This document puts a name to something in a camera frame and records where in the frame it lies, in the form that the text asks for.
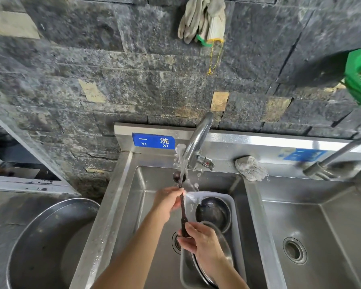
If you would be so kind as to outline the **white crumpled rag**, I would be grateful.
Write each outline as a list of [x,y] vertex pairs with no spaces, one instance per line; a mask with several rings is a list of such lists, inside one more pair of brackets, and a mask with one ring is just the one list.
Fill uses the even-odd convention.
[[244,156],[234,161],[236,169],[248,181],[262,181],[268,177],[267,170],[253,156]]

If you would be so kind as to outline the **stainless steel double sink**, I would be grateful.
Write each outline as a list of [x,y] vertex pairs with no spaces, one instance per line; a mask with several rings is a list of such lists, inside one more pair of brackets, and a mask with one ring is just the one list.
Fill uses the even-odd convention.
[[[175,150],[136,147],[132,133],[187,144],[195,129],[113,123],[121,154],[69,289],[90,289],[148,213],[156,190],[175,184]],[[235,202],[247,282],[254,289],[361,289],[361,174],[325,181],[303,170],[315,162],[278,158],[282,148],[326,150],[350,140],[212,130],[202,145],[213,171],[188,172],[187,190]],[[268,172],[248,181],[234,161],[255,157]],[[361,146],[339,161],[361,160]]]

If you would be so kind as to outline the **person's right hand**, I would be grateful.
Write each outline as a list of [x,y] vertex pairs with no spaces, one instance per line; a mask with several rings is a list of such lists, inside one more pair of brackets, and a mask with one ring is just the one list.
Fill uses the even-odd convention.
[[189,238],[179,236],[178,242],[182,249],[195,254],[197,258],[203,255],[224,255],[215,231],[203,224],[202,235],[190,235]]

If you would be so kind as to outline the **chrome sink faucet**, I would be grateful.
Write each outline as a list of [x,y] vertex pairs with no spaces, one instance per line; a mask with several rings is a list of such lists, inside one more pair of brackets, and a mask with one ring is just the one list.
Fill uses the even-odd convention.
[[195,169],[197,163],[210,170],[214,169],[215,165],[212,160],[201,154],[201,146],[209,133],[213,119],[214,113],[208,111],[203,116],[189,139],[188,145],[186,146],[180,161],[180,184],[183,183],[183,177],[187,169]]
[[325,181],[354,178],[361,171],[361,160],[339,161],[338,159],[360,146],[361,138],[352,140],[324,160],[316,161],[305,168],[303,174],[307,177],[317,177]]

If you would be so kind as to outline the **grey work gloves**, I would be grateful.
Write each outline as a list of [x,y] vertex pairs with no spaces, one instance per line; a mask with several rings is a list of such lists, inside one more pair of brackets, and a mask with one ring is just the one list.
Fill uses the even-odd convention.
[[189,0],[178,27],[178,38],[186,44],[195,40],[206,47],[224,43],[225,9],[224,0]]

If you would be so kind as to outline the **steel plate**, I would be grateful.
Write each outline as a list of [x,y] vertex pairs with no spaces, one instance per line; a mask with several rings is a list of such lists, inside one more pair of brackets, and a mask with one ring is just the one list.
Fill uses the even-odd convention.
[[[217,238],[218,238],[218,242],[221,246],[221,249],[222,249],[227,261],[230,263],[230,265],[232,267],[234,267],[234,259],[232,256],[231,248],[230,248],[224,234],[221,232],[221,230],[212,222],[204,220],[204,221],[201,221],[200,223],[207,227],[212,228],[215,231]],[[214,281],[214,279],[212,277],[210,277],[209,275],[207,275],[205,270],[202,269],[202,267],[199,265],[198,258],[196,257],[195,254],[192,254],[192,259],[193,259],[194,266],[195,266],[197,272],[199,273],[200,277],[204,281],[204,283],[211,288],[218,289],[218,286],[217,286],[216,282]]]

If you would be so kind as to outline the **dark slender utensil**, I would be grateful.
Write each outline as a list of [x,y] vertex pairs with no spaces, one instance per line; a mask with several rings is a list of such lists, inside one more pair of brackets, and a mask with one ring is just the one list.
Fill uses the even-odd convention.
[[180,195],[180,207],[181,207],[181,236],[185,238],[189,238],[189,234],[186,230],[185,224],[188,222],[188,218],[186,217],[186,209],[185,209],[185,203],[184,203],[184,192]]

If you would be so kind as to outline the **person's left hand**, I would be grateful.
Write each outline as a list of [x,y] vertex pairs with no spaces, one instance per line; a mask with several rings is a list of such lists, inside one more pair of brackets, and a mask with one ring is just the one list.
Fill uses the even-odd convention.
[[150,209],[150,213],[152,213],[159,222],[166,223],[172,211],[176,209],[170,208],[170,191],[172,187],[163,188],[156,192],[153,206]]

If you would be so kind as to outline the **person's right forearm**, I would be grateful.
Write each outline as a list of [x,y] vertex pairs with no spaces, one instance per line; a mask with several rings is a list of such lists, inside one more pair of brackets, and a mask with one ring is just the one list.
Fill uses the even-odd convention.
[[218,289],[250,289],[224,255],[203,255],[198,259]]

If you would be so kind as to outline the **blue sink label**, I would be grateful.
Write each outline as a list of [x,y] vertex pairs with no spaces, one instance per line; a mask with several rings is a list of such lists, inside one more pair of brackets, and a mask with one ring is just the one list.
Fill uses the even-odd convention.
[[303,148],[282,148],[278,158],[294,162],[315,162],[325,155],[326,150],[313,150]]
[[132,133],[136,147],[175,150],[175,139],[172,136]]

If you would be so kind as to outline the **grey plastic wash tub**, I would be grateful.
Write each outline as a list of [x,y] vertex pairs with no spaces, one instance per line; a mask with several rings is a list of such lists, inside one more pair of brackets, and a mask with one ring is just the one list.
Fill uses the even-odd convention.
[[[230,210],[229,220],[227,220],[227,228],[220,228],[217,222],[209,220],[207,216],[201,216],[198,220],[196,218],[198,207],[205,203],[205,199],[217,198],[222,200]],[[224,238],[227,247],[230,248],[230,254],[227,259],[232,262],[236,271],[240,276],[247,281],[245,272],[245,263],[243,258],[243,251],[240,238],[240,228],[237,218],[236,206],[234,199],[228,194],[214,193],[214,192],[187,192],[184,197],[185,213],[188,220],[191,222],[202,222],[207,226],[214,226],[218,236]],[[217,289],[217,287],[209,282],[206,277],[202,275],[202,270],[197,264],[197,259],[194,254],[187,250],[181,249],[180,253],[180,282],[185,289]]]

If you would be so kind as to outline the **small steel bowl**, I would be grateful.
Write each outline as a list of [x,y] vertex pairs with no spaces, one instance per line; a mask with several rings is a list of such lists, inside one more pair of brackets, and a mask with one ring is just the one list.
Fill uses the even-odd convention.
[[195,217],[197,222],[208,221],[226,233],[232,223],[232,214],[229,205],[217,197],[207,197],[196,207]]

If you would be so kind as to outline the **person's left forearm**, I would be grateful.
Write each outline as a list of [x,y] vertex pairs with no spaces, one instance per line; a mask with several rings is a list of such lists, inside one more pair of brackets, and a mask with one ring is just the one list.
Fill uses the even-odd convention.
[[135,235],[91,289],[144,289],[164,224],[171,207],[153,207]]

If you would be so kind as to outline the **large steel basin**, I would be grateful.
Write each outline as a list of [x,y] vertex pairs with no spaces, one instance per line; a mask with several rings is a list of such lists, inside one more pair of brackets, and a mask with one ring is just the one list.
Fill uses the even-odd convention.
[[35,217],[11,250],[9,289],[69,289],[100,204],[66,199]]

